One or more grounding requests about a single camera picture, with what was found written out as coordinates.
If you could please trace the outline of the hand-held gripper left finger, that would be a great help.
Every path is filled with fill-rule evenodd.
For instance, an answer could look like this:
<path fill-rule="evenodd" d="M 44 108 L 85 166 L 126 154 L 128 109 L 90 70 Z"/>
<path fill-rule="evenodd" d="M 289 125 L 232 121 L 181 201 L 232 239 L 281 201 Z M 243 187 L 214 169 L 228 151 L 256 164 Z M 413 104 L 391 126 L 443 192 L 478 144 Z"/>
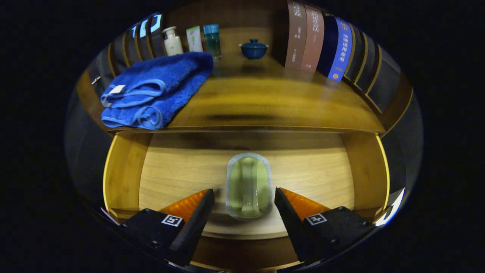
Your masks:
<path fill-rule="evenodd" d="M 186 266 L 192 261 L 214 204 L 214 190 L 208 188 L 159 211 L 137 212 L 118 226 L 118 234 L 158 261 Z"/>

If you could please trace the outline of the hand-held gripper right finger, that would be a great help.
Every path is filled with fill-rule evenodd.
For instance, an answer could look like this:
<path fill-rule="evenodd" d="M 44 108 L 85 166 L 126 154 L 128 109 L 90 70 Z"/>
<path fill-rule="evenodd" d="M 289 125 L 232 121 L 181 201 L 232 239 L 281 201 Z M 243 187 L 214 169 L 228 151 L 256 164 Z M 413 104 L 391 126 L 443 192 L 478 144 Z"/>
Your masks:
<path fill-rule="evenodd" d="M 299 261 L 332 259 L 358 244 L 376 225 L 345 206 L 323 206 L 285 188 L 276 188 L 277 207 Z"/>

